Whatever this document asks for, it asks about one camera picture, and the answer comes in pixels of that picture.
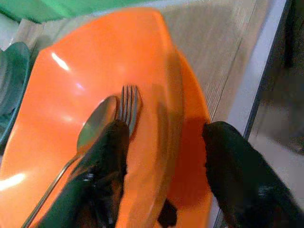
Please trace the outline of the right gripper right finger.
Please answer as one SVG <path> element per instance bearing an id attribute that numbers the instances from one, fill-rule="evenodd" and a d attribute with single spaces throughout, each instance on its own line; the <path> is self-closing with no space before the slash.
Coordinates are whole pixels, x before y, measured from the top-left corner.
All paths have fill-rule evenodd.
<path id="1" fill-rule="evenodd" d="M 232 125 L 207 123 L 206 176 L 229 228 L 304 228 L 304 211 L 261 153 Z"/>

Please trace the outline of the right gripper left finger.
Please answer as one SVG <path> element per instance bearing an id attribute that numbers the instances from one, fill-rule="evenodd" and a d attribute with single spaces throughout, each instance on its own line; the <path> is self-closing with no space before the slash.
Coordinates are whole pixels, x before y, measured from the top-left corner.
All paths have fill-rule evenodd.
<path id="1" fill-rule="evenodd" d="M 71 172 L 39 228 L 115 228 L 128 148 L 127 124 L 109 123 Z"/>

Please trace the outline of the metal spoon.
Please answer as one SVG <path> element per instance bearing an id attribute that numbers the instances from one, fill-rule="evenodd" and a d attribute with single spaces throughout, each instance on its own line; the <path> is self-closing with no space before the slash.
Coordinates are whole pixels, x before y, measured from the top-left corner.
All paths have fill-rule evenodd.
<path id="1" fill-rule="evenodd" d="M 115 95 L 111 95 L 102 100 L 98 107 L 92 112 L 79 133 L 76 155 L 63 166 L 21 228 L 28 228 L 30 226 L 66 170 L 77 159 L 83 157 L 84 154 L 87 153 L 93 143 L 97 140 L 103 128 L 115 118 L 118 106 L 118 98 Z"/>

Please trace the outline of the metal fork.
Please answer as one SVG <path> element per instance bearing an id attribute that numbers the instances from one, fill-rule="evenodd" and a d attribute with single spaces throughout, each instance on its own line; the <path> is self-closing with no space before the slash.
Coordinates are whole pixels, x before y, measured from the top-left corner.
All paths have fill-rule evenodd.
<path id="1" fill-rule="evenodd" d="M 117 118 L 128 126 L 130 138 L 133 136 L 137 122 L 139 98 L 138 86 L 124 85 L 122 87 Z"/>

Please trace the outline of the orange plate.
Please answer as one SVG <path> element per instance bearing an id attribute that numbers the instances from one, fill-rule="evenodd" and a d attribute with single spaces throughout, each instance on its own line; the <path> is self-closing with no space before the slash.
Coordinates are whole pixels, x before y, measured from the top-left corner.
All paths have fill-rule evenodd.
<path id="1" fill-rule="evenodd" d="M 20 228 L 59 170 L 76 155 L 81 128 L 122 86 L 139 89 L 118 228 L 159 228 L 168 199 L 175 228 L 207 228 L 212 194 L 201 136 L 202 89 L 161 13 L 133 8 L 102 16 L 40 51 L 8 139 L 0 228 Z"/>

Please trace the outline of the dark green plate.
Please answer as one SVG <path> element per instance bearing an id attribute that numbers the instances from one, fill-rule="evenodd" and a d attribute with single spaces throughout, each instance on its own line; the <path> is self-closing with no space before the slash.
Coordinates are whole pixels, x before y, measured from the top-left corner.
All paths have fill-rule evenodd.
<path id="1" fill-rule="evenodd" d="M 23 42 L 0 49 L 0 155 L 16 121 L 30 76 L 30 51 Z"/>

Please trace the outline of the green plastic board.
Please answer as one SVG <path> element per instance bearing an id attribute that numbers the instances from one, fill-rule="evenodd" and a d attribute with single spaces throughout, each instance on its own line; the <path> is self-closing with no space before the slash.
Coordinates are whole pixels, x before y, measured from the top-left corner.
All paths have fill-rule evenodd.
<path id="1" fill-rule="evenodd" d="M 16 22 L 42 23 L 148 1 L 154 0 L 0 0 L 0 13 Z"/>

